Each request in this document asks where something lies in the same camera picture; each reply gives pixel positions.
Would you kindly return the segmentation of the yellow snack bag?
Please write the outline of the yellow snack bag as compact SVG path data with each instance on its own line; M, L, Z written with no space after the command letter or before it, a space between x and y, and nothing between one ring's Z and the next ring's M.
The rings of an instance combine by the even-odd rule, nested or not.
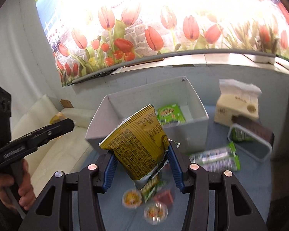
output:
M122 121L99 146L114 152L140 190L164 163L170 140L149 104Z

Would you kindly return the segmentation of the long green snack pack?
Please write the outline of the long green snack pack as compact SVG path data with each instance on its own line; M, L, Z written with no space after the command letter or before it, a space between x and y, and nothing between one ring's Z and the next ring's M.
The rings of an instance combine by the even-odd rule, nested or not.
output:
M233 142L222 148L191 154L189 159L191 163L198 164L209 172L241 170L239 156Z

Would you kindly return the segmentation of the red jelly cup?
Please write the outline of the red jelly cup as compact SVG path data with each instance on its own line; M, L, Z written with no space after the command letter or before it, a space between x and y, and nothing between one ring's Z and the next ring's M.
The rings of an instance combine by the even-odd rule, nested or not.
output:
M161 193L156 194L153 199L156 202L161 202L165 204L167 207L171 207L173 205L173 197L170 190L165 190Z

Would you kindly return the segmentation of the blue table cloth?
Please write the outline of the blue table cloth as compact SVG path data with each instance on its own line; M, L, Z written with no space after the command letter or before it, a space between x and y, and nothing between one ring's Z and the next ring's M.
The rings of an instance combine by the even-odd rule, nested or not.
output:
M215 149L228 143L228 127L214 123L215 106L205 105L209 115L206 149ZM271 164L269 160L259 163L242 150L237 149L241 170L234 172L246 192L249 194L264 221L267 220L271 200ZM86 165L95 163L99 157L97 151L92 149L83 162L81 169ZM144 219L144 209L148 204L143 204L136 209L128 209L122 205L123 194L134 183L127 175L124 168L118 163L112 186L107 193L99 194L98 199L102 211L102 218L106 230L182 230L186 213L189 194L182 194L175 185L170 166L164 167L162 178L166 181L163 189L171 190L173 204L165 221L158 225L151 225ZM78 196L73 192L73 228L80 230L78 217ZM214 224L214 192L210 191L209 224L208 230L213 230Z

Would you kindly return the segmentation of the jelly cup with cartoon lid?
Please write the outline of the jelly cup with cartoon lid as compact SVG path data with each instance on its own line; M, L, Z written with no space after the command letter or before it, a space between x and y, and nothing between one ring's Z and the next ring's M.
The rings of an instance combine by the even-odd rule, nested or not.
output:
M142 204L142 195L137 189L127 190L122 197L122 205L128 209L136 209Z

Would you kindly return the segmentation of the small green snack packet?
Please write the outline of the small green snack packet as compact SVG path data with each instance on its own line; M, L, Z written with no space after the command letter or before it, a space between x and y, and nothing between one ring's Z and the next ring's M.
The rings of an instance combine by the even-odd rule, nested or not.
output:
M167 181L165 179L162 179L160 175L156 175L155 177L148 180L145 186L140 189L142 202L147 203L151 198L156 195L157 192L162 190L166 184Z

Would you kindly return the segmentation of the green seaweed snack bag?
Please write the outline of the green seaweed snack bag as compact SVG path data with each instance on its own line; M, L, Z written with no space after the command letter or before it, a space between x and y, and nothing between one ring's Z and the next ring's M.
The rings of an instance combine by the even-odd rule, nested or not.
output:
M185 123L185 117L178 104L169 104L157 109L157 118L160 124L181 124Z

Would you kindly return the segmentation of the beige tissue pack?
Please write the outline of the beige tissue pack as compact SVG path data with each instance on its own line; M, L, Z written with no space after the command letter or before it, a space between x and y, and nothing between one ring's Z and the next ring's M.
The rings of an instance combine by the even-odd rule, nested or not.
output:
M233 116L258 120L258 98L262 94L259 87L234 79L220 79L219 88L221 94L216 103L215 123L230 127Z

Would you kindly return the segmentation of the tulip wall poster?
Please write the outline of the tulip wall poster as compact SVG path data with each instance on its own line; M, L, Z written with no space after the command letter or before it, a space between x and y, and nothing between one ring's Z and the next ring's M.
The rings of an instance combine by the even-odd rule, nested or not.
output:
M124 62L194 49L289 59L280 0L35 0L62 86Z

